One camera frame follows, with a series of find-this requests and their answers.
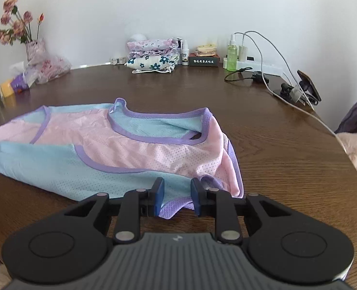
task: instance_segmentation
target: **white fabric with teal flowers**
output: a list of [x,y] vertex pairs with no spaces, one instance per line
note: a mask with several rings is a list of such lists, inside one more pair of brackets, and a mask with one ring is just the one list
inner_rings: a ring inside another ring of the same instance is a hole
[[144,55],[138,58],[129,59],[125,65],[134,69],[133,73],[160,72],[170,73],[174,70],[179,60],[178,54],[168,56]]

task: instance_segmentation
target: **bottle cap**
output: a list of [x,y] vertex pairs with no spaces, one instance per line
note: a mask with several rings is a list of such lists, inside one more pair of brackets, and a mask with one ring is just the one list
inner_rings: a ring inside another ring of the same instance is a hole
[[231,39],[229,40],[229,45],[236,45],[235,34],[231,34]]
[[181,48],[183,49],[188,49],[188,43],[187,43],[187,40],[186,39],[183,39],[181,41]]

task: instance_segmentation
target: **pink and blue mesh vest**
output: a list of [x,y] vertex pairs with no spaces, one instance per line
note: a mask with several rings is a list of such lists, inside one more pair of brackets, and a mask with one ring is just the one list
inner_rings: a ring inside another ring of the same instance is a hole
[[193,208],[193,177],[243,197],[233,147],[208,108],[145,114],[122,98],[43,106],[0,126],[0,173],[77,201],[98,192],[122,197],[163,177],[167,219]]

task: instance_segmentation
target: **green liquid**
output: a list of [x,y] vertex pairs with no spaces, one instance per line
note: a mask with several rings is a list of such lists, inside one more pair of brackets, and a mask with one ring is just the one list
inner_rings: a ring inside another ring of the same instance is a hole
[[227,70],[236,71],[236,62],[238,61],[238,47],[229,45],[227,51]]

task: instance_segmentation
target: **wooden table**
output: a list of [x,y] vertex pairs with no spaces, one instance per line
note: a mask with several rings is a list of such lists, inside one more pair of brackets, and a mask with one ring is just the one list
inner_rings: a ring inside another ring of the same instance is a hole
[[[352,240],[347,282],[357,288],[357,172],[336,139],[316,120],[250,81],[225,83],[226,71],[179,66],[171,74],[132,74],[124,66],[73,70],[7,100],[0,125],[41,105],[113,102],[131,110],[176,113],[209,107],[230,138],[245,192],[259,192],[326,222]],[[279,85],[271,78],[270,85]],[[0,253],[6,237],[72,201],[0,175]],[[214,221],[182,210],[171,220],[143,219],[143,231],[212,231]]]

